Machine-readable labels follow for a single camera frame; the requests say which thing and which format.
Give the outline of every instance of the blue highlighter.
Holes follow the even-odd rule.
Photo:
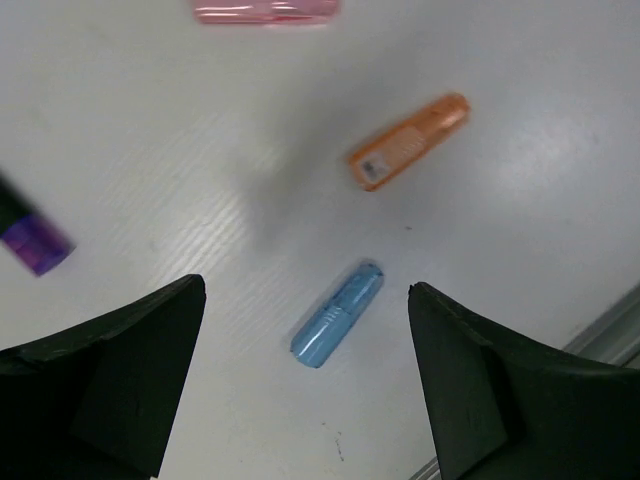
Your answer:
[[[384,274],[377,265],[359,265],[295,335],[291,353],[307,367],[324,365],[383,283]]]

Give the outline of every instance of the purple marker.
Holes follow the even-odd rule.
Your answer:
[[[69,256],[73,246],[0,177],[0,239],[37,276]]]

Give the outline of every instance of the white surface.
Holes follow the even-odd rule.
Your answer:
[[[434,453],[409,284],[562,346],[640,278],[638,2],[345,1],[310,30],[0,3],[0,165],[79,245],[39,280],[0,255],[0,347],[202,273],[163,480],[404,480]],[[346,152],[447,90],[471,125],[359,191]],[[362,257],[386,287],[302,367],[292,330]]]

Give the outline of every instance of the purple cap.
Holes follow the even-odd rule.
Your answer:
[[[38,214],[14,223],[0,238],[38,276],[58,265],[73,250],[71,242]]]

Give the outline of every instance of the orange marker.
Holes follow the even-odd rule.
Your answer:
[[[428,105],[358,150],[349,166],[360,186],[373,192],[466,123],[471,107],[458,93]]]

